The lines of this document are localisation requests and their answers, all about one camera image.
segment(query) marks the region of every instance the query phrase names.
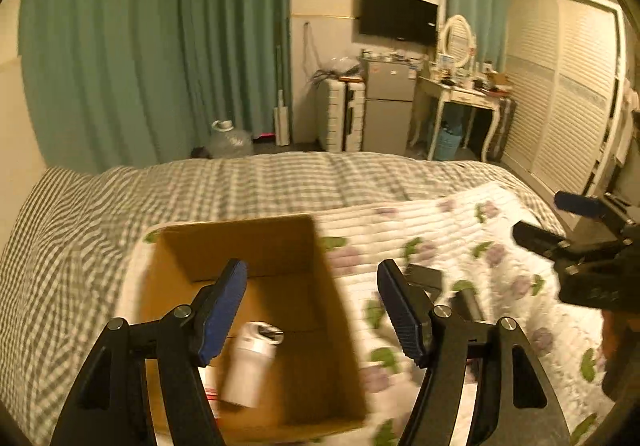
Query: gray checkered bedsheet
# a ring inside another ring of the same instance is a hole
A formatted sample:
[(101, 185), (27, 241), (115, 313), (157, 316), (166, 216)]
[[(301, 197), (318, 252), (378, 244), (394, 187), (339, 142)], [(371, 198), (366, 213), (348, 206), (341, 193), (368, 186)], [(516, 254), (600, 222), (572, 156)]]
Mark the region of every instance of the gray checkered bedsheet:
[(113, 316), (129, 251), (146, 228), (431, 199), (498, 181), (561, 232), (505, 170), (372, 153), (187, 160), (101, 175), (53, 168), (33, 189), (0, 261), (0, 399), (36, 446), (49, 443), (78, 370)]

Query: white suitcase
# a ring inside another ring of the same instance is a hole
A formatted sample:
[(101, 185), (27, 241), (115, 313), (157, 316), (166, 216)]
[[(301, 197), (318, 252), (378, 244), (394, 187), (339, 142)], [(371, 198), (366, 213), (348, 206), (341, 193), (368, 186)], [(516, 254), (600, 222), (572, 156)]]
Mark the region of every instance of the white suitcase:
[(363, 83), (326, 79), (318, 85), (318, 141), (326, 152), (359, 152), (364, 121)]
[(343, 145), (345, 152), (359, 152), (362, 148), (364, 90), (364, 83), (347, 83)]
[(316, 90), (318, 141), (326, 152), (341, 152), (344, 134), (344, 83), (323, 80)]

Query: wall-mounted tv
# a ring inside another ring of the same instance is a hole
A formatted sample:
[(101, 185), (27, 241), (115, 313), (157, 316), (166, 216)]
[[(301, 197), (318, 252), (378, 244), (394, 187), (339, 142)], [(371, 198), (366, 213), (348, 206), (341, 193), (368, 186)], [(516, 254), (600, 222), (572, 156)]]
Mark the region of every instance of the wall-mounted tv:
[(433, 46), (437, 15), (424, 0), (361, 0), (360, 33)]

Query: metal screw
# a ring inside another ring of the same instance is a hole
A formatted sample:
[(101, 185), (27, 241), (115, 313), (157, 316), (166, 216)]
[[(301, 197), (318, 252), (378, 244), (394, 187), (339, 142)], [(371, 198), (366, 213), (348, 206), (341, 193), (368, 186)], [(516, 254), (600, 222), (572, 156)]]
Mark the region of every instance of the metal screw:
[(174, 309), (174, 316), (176, 318), (187, 318), (191, 314), (191, 307), (188, 305), (178, 305)]
[(121, 329), (123, 325), (124, 320), (122, 318), (111, 318), (109, 320), (109, 323), (107, 323), (107, 328), (110, 331), (116, 331), (118, 329)]
[(436, 307), (433, 309), (433, 312), (440, 318), (448, 318), (449, 316), (451, 316), (451, 309), (446, 305), (436, 305)]
[(508, 331), (516, 330), (516, 327), (518, 326), (516, 320), (514, 320), (513, 318), (502, 318), (502, 320), (500, 321), (500, 325), (502, 325)]

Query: blue trash bin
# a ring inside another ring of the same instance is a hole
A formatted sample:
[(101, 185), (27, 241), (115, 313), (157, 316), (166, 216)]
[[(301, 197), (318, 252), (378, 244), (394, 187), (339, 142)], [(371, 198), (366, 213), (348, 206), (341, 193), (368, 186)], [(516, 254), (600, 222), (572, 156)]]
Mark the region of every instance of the blue trash bin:
[(450, 129), (448, 126), (441, 127), (436, 140), (436, 149), (433, 152), (433, 159), (436, 161), (452, 161), (456, 158), (456, 152), (462, 140), (462, 127), (457, 126)]

